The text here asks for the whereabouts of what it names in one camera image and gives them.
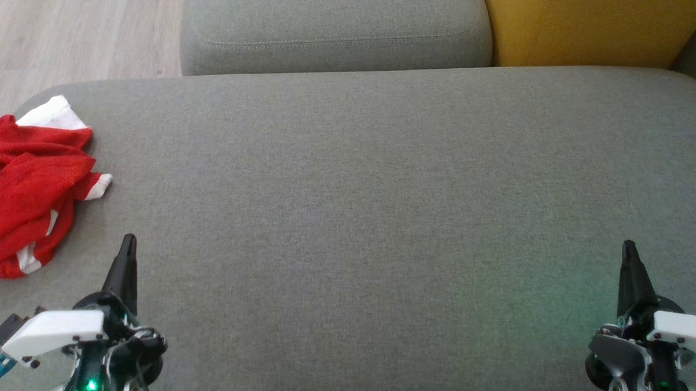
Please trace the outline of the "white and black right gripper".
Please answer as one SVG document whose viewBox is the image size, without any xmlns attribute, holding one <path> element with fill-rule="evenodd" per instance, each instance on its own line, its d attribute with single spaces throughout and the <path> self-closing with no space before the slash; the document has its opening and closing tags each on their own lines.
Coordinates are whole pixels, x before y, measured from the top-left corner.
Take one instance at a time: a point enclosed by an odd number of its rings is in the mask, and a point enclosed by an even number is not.
<svg viewBox="0 0 696 391">
<path fill-rule="evenodd" d="M 618 316 L 592 336 L 586 375 L 609 391 L 612 379 L 638 379 L 638 391 L 682 391 L 679 371 L 696 365 L 696 315 L 657 296 L 636 244 L 621 250 Z"/>
</svg>

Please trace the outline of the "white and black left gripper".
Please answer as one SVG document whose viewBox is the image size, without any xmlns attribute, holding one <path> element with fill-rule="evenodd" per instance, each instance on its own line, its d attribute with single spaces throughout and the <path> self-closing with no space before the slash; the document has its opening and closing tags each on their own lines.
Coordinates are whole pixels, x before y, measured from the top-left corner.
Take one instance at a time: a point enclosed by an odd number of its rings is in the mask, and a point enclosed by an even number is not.
<svg viewBox="0 0 696 391">
<path fill-rule="evenodd" d="M 16 324 L 2 343 L 3 353 L 33 367 L 39 356 L 64 350 L 75 361 L 70 383 L 149 386 L 156 382 L 168 340 L 137 319 L 135 235 L 124 236 L 102 292 L 83 298 L 74 309 L 40 311 Z"/>
</svg>

